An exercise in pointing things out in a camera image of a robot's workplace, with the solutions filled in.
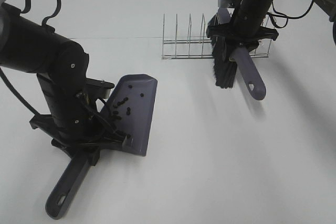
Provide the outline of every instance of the brush handle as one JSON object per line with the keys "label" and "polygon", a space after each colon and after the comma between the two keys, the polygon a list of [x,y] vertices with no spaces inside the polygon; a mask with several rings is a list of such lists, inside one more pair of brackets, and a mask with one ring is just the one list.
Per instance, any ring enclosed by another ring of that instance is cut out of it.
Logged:
{"label": "brush handle", "polygon": [[246,47],[237,47],[230,55],[230,59],[237,62],[239,71],[251,96],[258,101],[264,99],[266,96],[265,84]]}

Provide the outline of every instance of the white table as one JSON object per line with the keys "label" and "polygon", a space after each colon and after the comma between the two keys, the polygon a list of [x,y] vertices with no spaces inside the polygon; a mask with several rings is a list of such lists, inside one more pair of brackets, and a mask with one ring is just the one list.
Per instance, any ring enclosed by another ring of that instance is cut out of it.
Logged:
{"label": "white table", "polygon": [[[8,0],[22,8],[24,0]],[[88,77],[129,73],[158,79],[147,157],[103,151],[58,223],[335,223],[336,50],[317,6],[291,21],[255,60],[262,102],[215,86],[211,60],[161,60],[162,15],[202,13],[217,0],[62,0],[49,24],[90,53]],[[309,0],[276,0],[300,15]],[[33,0],[40,23],[54,0]],[[33,74],[5,69],[13,85],[48,113]],[[55,223],[45,201],[69,158],[1,84],[1,223]]]}

